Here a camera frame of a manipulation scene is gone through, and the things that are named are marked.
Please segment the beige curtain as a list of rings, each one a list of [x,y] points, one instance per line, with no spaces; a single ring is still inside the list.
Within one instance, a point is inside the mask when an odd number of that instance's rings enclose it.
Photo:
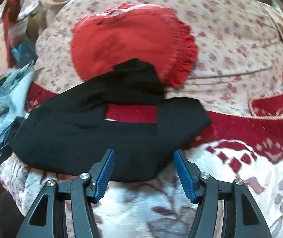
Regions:
[[[38,0],[40,8],[36,9],[36,15],[28,22],[27,35],[32,42],[36,42],[39,35],[49,27],[58,12],[71,0]]]

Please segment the red white patterned blanket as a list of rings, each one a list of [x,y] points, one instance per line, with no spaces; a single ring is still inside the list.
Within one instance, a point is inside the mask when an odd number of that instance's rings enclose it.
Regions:
[[[186,155],[215,179],[243,180],[271,235],[283,237],[283,94],[248,105],[251,117],[213,113],[211,127]],[[197,207],[168,166],[148,182],[111,182],[93,210],[101,237],[187,237]]]

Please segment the red heart-shaped pillow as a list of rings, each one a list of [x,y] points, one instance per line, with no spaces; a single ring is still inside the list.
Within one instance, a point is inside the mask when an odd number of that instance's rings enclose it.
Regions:
[[[124,3],[75,22],[70,53],[82,80],[138,58],[153,65],[165,85],[178,88],[192,71],[198,46],[190,26],[167,7]]]

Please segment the floral beige quilt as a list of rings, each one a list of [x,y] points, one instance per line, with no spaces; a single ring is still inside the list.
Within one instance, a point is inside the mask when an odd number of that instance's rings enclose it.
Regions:
[[[184,87],[167,89],[167,97],[192,97],[209,111],[249,115],[250,99],[283,94],[283,42],[256,0],[72,0],[36,42],[35,83],[53,93],[80,84],[69,52],[73,23],[124,2],[163,5],[191,27],[197,65]]]

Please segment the light blue towel clothes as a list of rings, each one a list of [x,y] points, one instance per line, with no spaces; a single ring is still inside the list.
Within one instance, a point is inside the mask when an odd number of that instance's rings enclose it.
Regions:
[[[9,70],[0,85],[0,139],[16,117],[24,117],[25,101],[34,75],[34,61]]]

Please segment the black pants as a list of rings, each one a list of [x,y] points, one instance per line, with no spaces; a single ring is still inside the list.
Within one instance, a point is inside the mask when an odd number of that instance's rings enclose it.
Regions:
[[[11,147],[30,167],[74,176],[112,149],[111,180],[143,182],[210,122],[198,100],[166,99],[154,67],[132,59],[33,109]]]

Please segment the teal blue bag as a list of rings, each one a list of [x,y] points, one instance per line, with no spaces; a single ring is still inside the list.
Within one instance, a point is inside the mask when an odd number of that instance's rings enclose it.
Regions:
[[[36,62],[38,56],[35,51],[35,45],[25,37],[23,41],[16,47],[11,49],[11,54],[16,60],[16,65],[18,68],[23,68],[25,65],[29,64],[31,61]]]

